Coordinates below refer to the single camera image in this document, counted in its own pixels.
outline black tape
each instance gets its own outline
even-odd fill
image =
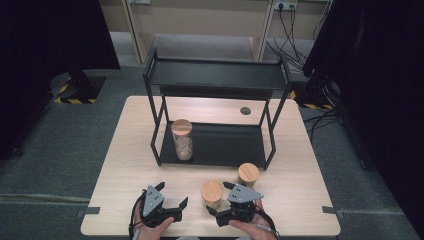
[[[100,213],[100,207],[88,207],[85,210],[85,214],[99,214]]]
[[[333,207],[322,206],[323,213],[337,214],[337,210]]]

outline yellow and black hazard tape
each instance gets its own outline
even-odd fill
[[[55,103],[70,103],[70,104],[93,104],[96,99],[75,99],[75,98],[61,98],[58,97],[54,100]]]
[[[313,104],[313,103],[299,103],[299,101],[296,101],[296,92],[294,90],[292,90],[290,92],[290,98],[293,99],[297,105],[300,108],[310,108],[310,109],[328,109],[331,110],[333,109],[333,106],[331,106],[330,104]]]
[[[55,103],[70,103],[70,104],[93,104],[96,102],[95,98],[75,98],[75,95],[71,94],[72,97],[63,97],[66,91],[75,91],[75,89],[69,89],[71,79],[69,78],[59,91],[58,97],[54,100]]]

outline shelf bottom tier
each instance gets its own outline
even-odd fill
[[[260,126],[193,123],[193,157],[177,158],[171,123],[167,124],[160,160],[162,163],[233,166],[250,162],[265,166]]]

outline human hand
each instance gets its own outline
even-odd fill
[[[264,209],[263,206],[262,206],[262,201],[260,199],[256,200],[255,204],[260,209],[262,209],[262,210]],[[266,221],[262,216],[260,216],[259,214],[256,214],[256,213],[253,216],[253,219],[250,223],[241,222],[241,221],[238,221],[238,220],[230,220],[228,222],[228,224],[230,226],[238,228],[242,231],[245,231],[254,240],[275,240],[275,239],[277,239],[277,237],[275,236],[275,234],[273,232],[267,231],[267,230],[262,229],[262,228],[255,225],[255,224],[257,224],[257,225],[265,226],[265,227],[268,227],[268,228],[270,227],[268,221]]]
[[[161,225],[156,226],[155,228],[150,228],[141,222],[140,208],[141,202],[137,204],[134,213],[134,223],[136,223],[134,230],[138,228],[140,231],[137,240],[159,240],[162,233],[165,232],[165,230],[174,222],[174,218],[169,217],[163,221]]]

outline shelf top tier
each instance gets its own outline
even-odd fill
[[[153,56],[147,62],[144,75],[148,84],[161,87],[165,95],[185,95],[205,89],[211,95],[266,95],[275,90],[283,91],[286,80],[279,63],[226,62],[182,60]]]

